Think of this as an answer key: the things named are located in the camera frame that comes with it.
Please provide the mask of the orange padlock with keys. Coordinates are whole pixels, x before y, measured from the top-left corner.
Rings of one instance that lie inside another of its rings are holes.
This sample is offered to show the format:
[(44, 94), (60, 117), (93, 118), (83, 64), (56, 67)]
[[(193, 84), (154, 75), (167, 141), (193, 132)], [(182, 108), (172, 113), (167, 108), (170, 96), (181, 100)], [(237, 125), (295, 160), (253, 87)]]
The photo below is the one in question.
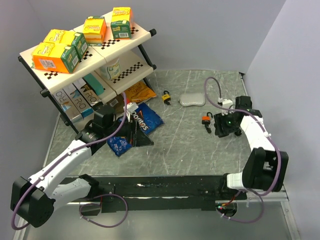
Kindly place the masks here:
[(212, 133), (212, 130), (210, 128), (212, 118), (213, 114), (211, 112), (207, 112), (206, 115), (202, 116), (201, 118), (201, 124), (204, 125), (205, 130), (208, 134)]

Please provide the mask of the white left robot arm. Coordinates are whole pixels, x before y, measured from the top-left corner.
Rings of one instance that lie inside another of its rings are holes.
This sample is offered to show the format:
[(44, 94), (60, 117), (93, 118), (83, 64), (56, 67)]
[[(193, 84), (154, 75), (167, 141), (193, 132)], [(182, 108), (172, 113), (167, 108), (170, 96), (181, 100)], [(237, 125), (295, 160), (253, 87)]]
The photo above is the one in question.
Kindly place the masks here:
[(99, 183), (87, 174), (63, 186), (60, 183), (104, 144), (121, 156), (141, 140), (146, 140), (148, 134), (162, 123), (162, 119), (145, 103), (128, 103), (121, 117), (117, 117), (109, 105), (97, 109), (84, 129), (49, 165), (29, 178), (19, 177), (14, 181), (10, 200), (12, 228), (23, 229), (16, 226), (16, 216), (23, 218), (27, 225), (38, 228), (55, 210), (73, 200), (95, 200), (99, 195)]

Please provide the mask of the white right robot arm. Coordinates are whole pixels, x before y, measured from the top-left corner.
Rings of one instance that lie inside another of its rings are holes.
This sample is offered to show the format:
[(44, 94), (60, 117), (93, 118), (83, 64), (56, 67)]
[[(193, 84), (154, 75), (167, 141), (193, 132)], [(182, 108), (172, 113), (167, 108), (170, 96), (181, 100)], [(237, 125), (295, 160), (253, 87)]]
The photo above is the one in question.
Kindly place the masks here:
[(262, 190), (264, 195), (279, 192), (283, 187), (289, 156), (275, 146), (264, 126), (261, 112), (252, 108), (249, 96), (238, 96), (235, 101), (218, 98), (217, 105), (221, 112), (213, 116), (214, 134), (219, 138), (231, 134), (245, 135), (251, 149), (241, 172), (223, 175), (218, 187), (219, 195), (230, 199), (239, 190)]

